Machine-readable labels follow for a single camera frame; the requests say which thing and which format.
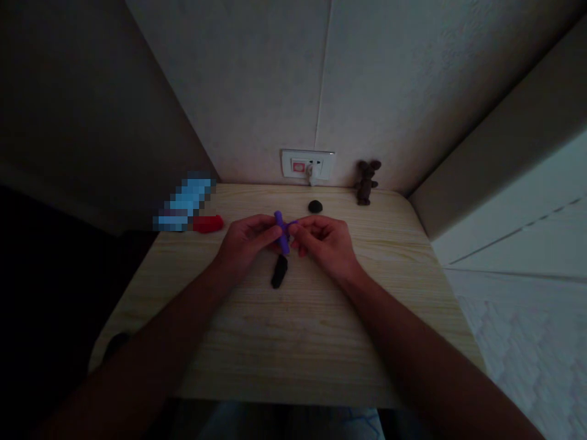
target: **wall outlet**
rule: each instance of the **wall outlet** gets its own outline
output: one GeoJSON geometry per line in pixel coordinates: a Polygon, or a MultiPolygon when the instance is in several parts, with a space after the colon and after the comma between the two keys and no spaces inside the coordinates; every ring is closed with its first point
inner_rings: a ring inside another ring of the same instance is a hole
{"type": "Polygon", "coordinates": [[[328,180],[335,159],[333,152],[281,150],[281,170],[283,177],[308,178],[306,171],[311,164],[317,179],[328,180]]]}

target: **wood grain surface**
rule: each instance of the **wood grain surface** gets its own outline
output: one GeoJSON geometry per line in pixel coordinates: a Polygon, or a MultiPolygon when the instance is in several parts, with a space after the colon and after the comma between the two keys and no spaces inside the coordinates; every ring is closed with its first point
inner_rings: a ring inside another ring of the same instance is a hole
{"type": "MultiPolygon", "coordinates": [[[[359,207],[351,189],[219,184],[208,213],[226,224],[281,210],[345,220],[365,270],[398,300],[484,369],[473,336],[411,205],[373,190],[359,207]]],[[[214,258],[217,233],[161,233],[98,338],[96,368],[110,338],[136,332],[214,258]]],[[[288,258],[280,289],[270,285],[276,256],[262,251],[243,283],[213,318],[188,367],[179,397],[303,405],[399,404],[389,376],[350,303],[311,258],[288,258]]]]}

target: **forearm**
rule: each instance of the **forearm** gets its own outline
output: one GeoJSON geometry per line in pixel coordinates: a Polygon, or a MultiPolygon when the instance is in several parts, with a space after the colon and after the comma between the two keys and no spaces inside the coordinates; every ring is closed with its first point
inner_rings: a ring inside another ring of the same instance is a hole
{"type": "Polygon", "coordinates": [[[500,390],[362,269],[339,281],[398,391],[447,438],[542,439],[500,390]]]}
{"type": "Polygon", "coordinates": [[[71,395],[39,431],[58,438],[138,438],[179,386],[232,282],[212,263],[71,395]]]}

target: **black clay ball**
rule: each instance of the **black clay ball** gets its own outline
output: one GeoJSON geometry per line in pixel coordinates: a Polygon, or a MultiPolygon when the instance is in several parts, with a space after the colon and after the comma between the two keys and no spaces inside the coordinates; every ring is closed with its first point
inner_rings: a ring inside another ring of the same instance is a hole
{"type": "Polygon", "coordinates": [[[308,210],[312,214],[317,214],[322,211],[322,204],[318,200],[312,200],[308,205],[308,210]]]}

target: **clay teddy bear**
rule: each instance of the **clay teddy bear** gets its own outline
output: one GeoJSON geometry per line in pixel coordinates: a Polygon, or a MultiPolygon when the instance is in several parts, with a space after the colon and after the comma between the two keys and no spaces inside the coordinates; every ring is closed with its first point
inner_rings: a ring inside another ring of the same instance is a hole
{"type": "Polygon", "coordinates": [[[359,168],[363,172],[363,177],[360,182],[355,183],[357,203],[359,205],[370,205],[369,195],[371,195],[371,188],[376,188],[379,185],[371,178],[375,175],[375,171],[381,168],[381,162],[372,161],[368,164],[365,161],[360,161],[359,168]]]}

